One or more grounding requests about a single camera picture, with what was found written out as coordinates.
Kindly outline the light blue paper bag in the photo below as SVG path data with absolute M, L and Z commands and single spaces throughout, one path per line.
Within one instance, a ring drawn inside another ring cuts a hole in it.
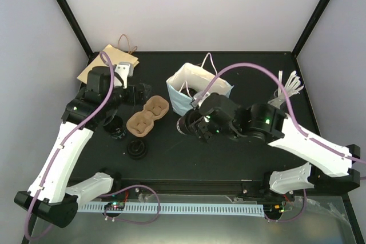
M 204 64 L 207 59 L 210 60 L 214 73 L 210 73 L 204 69 Z M 173 111 L 183 116 L 191 110 L 191 102 L 193 102 L 195 96 L 204 91 L 216 75 L 217 69 L 211 53 L 207 53 L 199 65 L 192 63 L 183 64 L 173 76 L 166 80 Z

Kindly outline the black paper cup from stack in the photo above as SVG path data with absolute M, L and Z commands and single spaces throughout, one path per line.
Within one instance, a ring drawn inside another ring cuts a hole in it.
M 189 115 L 184 115 L 177 121 L 176 128 L 180 134 L 193 135 L 192 129 L 190 128 L 191 124 L 191 117 Z

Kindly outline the stack of black lids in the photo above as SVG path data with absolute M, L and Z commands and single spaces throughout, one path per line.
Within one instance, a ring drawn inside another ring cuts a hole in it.
M 148 144 L 142 138 L 132 139 L 127 145 L 127 155 L 133 160 L 140 160 L 148 153 Z

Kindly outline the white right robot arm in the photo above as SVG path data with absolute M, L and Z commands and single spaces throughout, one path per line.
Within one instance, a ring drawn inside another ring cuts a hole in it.
M 203 140 L 222 133 L 232 139 L 259 141 L 305 161 L 299 167 L 269 174 L 260 185 L 261 196 L 267 200 L 302 189 L 344 194 L 361 185 L 360 173 L 352 167 L 359 160 L 358 146 L 326 141 L 295 126 L 289 114 L 270 104 L 242 107 L 224 95 L 212 93 L 197 105 L 195 112 L 198 117 L 189 127 Z

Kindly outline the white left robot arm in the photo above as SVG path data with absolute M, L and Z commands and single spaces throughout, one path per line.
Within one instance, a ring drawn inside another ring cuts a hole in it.
M 105 66 L 87 74 L 87 84 L 66 105 L 56 142 L 39 176 L 26 191 L 17 192 L 14 202 L 32 214 L 60 228 L 66 227 L 77 210 L 100 195 L 110 198 L 122 193 L 119 172 L 102 169 L 74 186 L 67 183 L 77 160 L 97 127 L 105 123 L 121 105 L 142 105 L 151 90 L 133 84 L 133 66 L 121 62 L 114 78 Z

